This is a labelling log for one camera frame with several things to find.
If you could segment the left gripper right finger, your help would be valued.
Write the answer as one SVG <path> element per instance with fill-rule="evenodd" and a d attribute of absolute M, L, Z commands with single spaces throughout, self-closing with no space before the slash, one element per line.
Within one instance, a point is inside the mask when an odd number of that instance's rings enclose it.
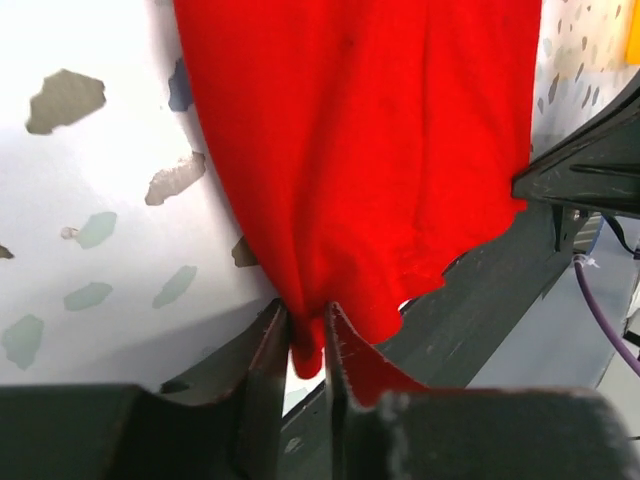
<path fill-rule="evenodd" d="M 635 479 L 639 458 L 612 406 L 585 389 L 429 388 L 325 317 L 336 479 Z"/>

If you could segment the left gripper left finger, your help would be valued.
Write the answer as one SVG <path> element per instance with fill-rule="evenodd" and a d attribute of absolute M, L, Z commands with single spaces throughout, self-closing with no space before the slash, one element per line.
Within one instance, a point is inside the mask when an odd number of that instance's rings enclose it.
<path fill-rule="evenodd" d="M 1 390 L 4 479 L 274 479 L 289 348 L 288 312 L 272 301 L 245 333 L 229 387 L 205 360 L 152 393 L 132 384 Z"/>

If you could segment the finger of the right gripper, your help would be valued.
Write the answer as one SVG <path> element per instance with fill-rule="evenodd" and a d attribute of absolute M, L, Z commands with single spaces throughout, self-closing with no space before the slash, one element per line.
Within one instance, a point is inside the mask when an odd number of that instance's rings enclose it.
<path fill-rule="evenodd" d="M 519 199 L 639 216 L 639 76 L 585 125 L 516 176 Z"/>

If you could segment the red t shirt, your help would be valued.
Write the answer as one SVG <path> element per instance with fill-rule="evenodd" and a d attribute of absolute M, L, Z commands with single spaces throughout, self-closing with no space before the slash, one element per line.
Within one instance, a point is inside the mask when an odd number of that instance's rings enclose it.
<path fill-rule="evenodd" d="M 403 302 L 525 209 L 538 1 L 178 1 L 204 138 L 314 377 L 341 305 L 377 344 Z"/>

